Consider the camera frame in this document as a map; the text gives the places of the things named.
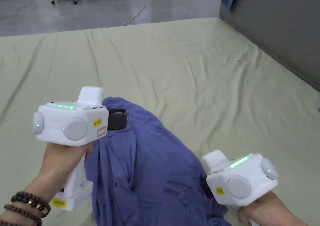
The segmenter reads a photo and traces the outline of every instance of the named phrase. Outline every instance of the shiny concrete floor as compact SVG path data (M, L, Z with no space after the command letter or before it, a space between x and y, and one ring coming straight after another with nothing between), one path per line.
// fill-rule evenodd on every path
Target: shiny concrete floor
M135 0L0 0L0 36L121 26L143 5ZM220 0L138 0L129 25L217 17Z

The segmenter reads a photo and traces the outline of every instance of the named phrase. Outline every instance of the beaded bracelet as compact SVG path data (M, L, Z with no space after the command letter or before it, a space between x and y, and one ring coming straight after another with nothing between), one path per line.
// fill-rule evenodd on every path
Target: beaded bracelet
M0 226L22 226L22 225L8 223L8 222L0 220Z
M29 204L32 208L37 208L42 212L42 218L48 216L51 211L51 207L46 201L27 192L17 192L16 195L12 196L11 202L23 202Z
M4 205L4 209L16 212L18 214L21 214L21 215L25 216L26 218L29 218L29 219L35 221L37 223L37 226L41 226L42 225L42 221L41 221L40 218L38 218L37 216L35 216L35 215L33 215L33 214L31 214L31 213L29 213L29 212L27 212L27 211L25 211L25 210L23 210L21 208L17 208L15 206L11 205L11 204L6 204L6 205Z

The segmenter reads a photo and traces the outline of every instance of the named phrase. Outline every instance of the gray wall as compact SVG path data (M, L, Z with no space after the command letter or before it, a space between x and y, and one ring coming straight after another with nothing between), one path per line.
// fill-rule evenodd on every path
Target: gray wall
M320 91L320 0L235 0L220 17Z

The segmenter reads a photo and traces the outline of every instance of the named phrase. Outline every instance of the green led light strip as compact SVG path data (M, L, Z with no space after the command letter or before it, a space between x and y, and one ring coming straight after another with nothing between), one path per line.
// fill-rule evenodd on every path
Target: green led light strip
M53 107L62 107L62 108L67 108L67 109L77 109L76 107L69 107L69 106L62 106L62 105L57 105L57 104L53 104Z
M241 163L247 161L248 159L249 159L249 156L244 157L243 159L240 159L239 161L235 162L234 164L231 164L231 165L230 165L230 168L235 168L235 167L237 167L238 165L240 165Z

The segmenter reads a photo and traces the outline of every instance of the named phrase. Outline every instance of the white handheld controller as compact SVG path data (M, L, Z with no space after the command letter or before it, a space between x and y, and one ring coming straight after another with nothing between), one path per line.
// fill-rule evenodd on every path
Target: white handheld controller
M229 161L222 151L214 150L202 159L210 170L207 184L219 204L247 206L278 185L277 170L261 154Z
M33 133L41 141L68 146L82 146L104 137L109 110L102 106L103 94L103 88L83 87L77 102L39 106L33 115ZM93 183L82 181L83 165L84 156L53 199L53 205L70 211L90 197Z

